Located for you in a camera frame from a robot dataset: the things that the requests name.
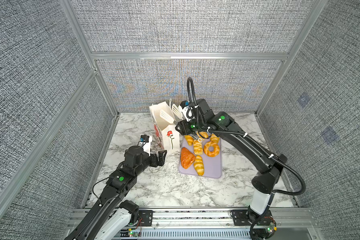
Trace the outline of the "white paper bag with rose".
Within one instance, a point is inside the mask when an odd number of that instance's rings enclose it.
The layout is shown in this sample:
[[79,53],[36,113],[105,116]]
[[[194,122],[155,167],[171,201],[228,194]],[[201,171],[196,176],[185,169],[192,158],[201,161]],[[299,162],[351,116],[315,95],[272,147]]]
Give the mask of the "white paper bag with rose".
[[159,139],[159,144],[163,150],[169,153],[175,152],[180,149],[180,134],[176,131],[175,122],[169,123],[160,115],[161,110],[168,114],[175,120],[170,106],[167,102],[162,102],[156,105],[149,106],[150,114],[153,120],[156,136]]

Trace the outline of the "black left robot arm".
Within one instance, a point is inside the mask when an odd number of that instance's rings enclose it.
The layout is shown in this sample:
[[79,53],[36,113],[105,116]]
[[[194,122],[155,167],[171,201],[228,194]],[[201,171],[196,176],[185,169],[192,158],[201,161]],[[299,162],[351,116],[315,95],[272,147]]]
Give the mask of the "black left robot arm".
[[96,204],[79,225],[66,237],[67,240],[94,240],[111,212],[136,184],[138,175],[148,167],[165,164],[167,151],[149,154],[143,147],[131,146],[125,151],[125,160],[109,176]]

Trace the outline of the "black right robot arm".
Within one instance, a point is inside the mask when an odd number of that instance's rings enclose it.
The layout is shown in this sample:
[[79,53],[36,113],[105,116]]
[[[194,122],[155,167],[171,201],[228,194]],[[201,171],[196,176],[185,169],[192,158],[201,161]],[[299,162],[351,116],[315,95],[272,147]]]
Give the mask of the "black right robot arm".
[[[182,136],[196,139],[206,132],[209,137],[216,136],[225,140],[243,154],[257,169],[252,179],[255,188],[252,202],[247,210],[250,225],[250,237],[253,240],[267,240],[276,232],[276,221],[271,215],[270,206],[275,194],[299,196],[306,191],[306,183],[301,175],[289,167],[287,157],[275,155],[245,132],[235,120],[225,112],[213,113],[205,99],[197,99],[194,81],[187,79],[188,101],[183,103],[192,114],[191,119],[181,120],[176,130]],[[296,192],[275,189],[283,170],[292,173],[300,182],[301,188]]]

